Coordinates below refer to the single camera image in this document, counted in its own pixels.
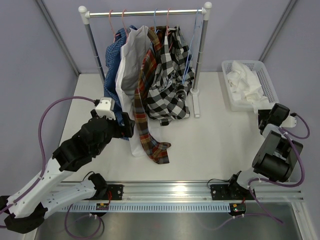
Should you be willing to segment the white linen shirt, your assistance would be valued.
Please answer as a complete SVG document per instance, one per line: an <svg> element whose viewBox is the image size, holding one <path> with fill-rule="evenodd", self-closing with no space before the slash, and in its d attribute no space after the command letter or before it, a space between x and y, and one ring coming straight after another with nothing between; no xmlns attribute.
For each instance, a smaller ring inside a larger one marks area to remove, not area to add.
<svg viewBox="0 0 320 240"><path fill-rule="evenodd" d="M258 75L248 66L234 60L231 71L226 75L232 101L239 106L252 105L253 107L267 106L270 102L262 89Z"/></svg>

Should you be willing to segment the black white checked shirt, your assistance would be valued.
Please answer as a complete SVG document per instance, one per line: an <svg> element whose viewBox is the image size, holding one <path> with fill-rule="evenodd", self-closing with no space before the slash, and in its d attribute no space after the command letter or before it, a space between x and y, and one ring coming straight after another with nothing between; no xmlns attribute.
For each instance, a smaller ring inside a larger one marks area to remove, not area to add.
<svg viewBox="0 0 320 240"><path fill-rule="evenodd" d="M170 37L175 34L175 44L169 56L164 54L164 45L160 50L160 62L155 70L153 83L148 91L147 110L150 119L158 120L161 126L167 126L173 120L190 117L187 96L195 79L195 70L189 68L186 81L182 78L188 56L189 45L179 25L174 27Z"/></svg>

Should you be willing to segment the blue plastic hanger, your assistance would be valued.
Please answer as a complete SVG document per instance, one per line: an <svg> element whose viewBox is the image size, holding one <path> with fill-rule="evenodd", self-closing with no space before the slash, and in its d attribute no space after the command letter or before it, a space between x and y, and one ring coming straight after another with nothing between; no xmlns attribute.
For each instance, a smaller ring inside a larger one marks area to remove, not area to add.
<svg viewBox="0 0 320 240"><path fill-rule="evenodd" d="M183 76L182 76L182 84L184 84L186 82L189 68L192 67L193 52L194 52L194 48L195 48L195 44L196 44L196 40L195 40L196 32L200 28L200 24L198 23L199 22L198 21L199 15L200 15L200 9L198 8L197 11L196 11L196 14L195 14L195 18L194 18L194 26L193 26L193 31L192 31L192 38L190 40L187 60L185 62L185 69L184 69Z"/></svg>

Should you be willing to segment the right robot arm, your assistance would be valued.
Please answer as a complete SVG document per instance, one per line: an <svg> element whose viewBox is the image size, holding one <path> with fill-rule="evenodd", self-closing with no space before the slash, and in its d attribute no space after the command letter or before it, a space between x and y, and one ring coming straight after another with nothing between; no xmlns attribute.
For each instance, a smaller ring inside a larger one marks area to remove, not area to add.
<svg viewBox="0 0 320 240"><path fill-rule="evenodd" d="M225 193L234 200L248 199L254 187L262 182L285 188L299 186L305 178L305 170L301 167L301 179L298 183L289 184L296 163L301 163L300 154L303 144L292 140L289 132L281 127L288 117L295 117L290 109L275 103L271 109L258 111L258 129L264 137L260 149L255 155L251 168L232 175Z"/></svg>

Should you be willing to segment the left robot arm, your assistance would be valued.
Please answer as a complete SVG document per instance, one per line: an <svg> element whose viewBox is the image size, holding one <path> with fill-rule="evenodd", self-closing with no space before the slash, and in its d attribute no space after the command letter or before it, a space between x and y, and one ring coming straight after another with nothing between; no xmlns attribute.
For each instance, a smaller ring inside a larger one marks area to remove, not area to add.
<svg viewBox="0 0 320 240"><path fill-rule="evenodd" d="M44 170L23 189L11 196L1 196L0 211L7 213L3 228L26 234L66 206L81 200L101 200L108 194L108 184L99 173L73 187L51 193L64 179L100 155L113 138L133 136L135 122L128 113L121 114L123 125L117 120L99 117L95 110L91 115L78 132L53 152Z"/></svg>

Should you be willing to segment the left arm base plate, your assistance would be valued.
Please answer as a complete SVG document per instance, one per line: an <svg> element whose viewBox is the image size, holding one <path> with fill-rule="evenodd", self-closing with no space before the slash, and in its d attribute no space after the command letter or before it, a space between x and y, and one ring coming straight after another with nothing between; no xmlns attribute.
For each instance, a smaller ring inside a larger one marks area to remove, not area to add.
<svg viewBox="0 0 320 240"><path fill-rule="evenodd" d="M89 200L106 200L106 201L121 201L123 198L123 184L108 184L107 188L99 190Z"/></svg>

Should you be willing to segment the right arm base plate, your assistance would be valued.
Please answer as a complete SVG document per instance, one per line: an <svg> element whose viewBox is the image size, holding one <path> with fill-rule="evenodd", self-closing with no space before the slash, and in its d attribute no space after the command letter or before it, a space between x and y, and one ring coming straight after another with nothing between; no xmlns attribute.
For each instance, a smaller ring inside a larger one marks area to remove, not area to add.
<svg viewBox="0 0 320 240"><path fill-rule="evenodd" d="M248 189L241 186L214 183L209 185L211 198L214 201L222 200L254 200Z"/></svg>

